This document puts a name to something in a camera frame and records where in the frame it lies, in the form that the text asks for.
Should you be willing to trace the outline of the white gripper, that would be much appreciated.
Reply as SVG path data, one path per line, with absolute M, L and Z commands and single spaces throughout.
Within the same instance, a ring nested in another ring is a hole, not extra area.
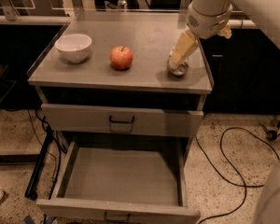
M 229 24 L 231 12 L 232 5 L 229 5 L 228 9 L 222 14 L 204 15 L 197 11 L 193 4 L 190 4 L 187 22 L 189 30 L 185 30 L 180 34 L 169 58 L 170 67 L 176 69 L 198 48 L 196 36 L 207 39 L 214 35 L 219 35 L 230 39 L 232 36 Z

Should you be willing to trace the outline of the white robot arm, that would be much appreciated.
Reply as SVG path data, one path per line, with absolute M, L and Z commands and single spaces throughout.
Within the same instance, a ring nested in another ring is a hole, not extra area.
M 188 29 L 182 32 L 169 56 L 171 73 L 186 73 L 183 63 L 196 50 L 197 39 L 231 35 L 228 20 L 233 7 L 240 8 L 280 49 L 280 0 L 191 0 Z M 280 224 L 280 161 L 261 191 L 252 224 Z

